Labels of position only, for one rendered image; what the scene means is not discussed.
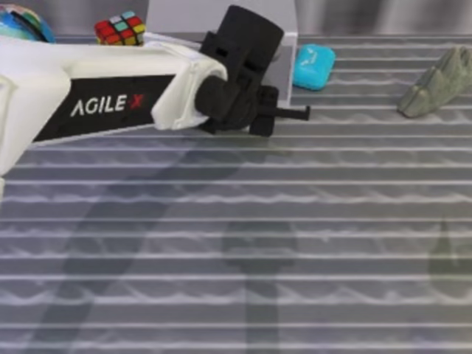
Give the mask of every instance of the red letter x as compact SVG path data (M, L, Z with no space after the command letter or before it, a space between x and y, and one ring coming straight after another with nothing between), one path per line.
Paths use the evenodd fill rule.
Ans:
M131 109L141 107L143 97L143 94L134 94L133 100L131 101Z

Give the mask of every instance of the green-gray object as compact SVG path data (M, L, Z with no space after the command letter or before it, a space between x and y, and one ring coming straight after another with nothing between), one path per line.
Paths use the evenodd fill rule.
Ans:
M472 53L450 49L402 97L398 110L408 118L436 111L472 84Z

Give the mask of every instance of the blue soap bar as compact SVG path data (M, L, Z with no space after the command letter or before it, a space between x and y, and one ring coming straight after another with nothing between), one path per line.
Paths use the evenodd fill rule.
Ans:
M302 46L294 66L294 85L310 90L326 86L336 61L336 53L326 46Z

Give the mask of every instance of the gray tabletop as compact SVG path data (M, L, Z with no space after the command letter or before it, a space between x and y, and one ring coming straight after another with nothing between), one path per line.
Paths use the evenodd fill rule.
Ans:
M0 212L1 353L472 352L471 93L395 112L472 39L302 41L339 59L295 92L311 121L270 140L145 129L26 153Z

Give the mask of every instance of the globe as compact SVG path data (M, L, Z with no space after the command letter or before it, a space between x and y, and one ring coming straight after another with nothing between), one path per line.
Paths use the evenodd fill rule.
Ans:
M55 42L51 28L42 17L26 7L14 4L0 4L0 35Z

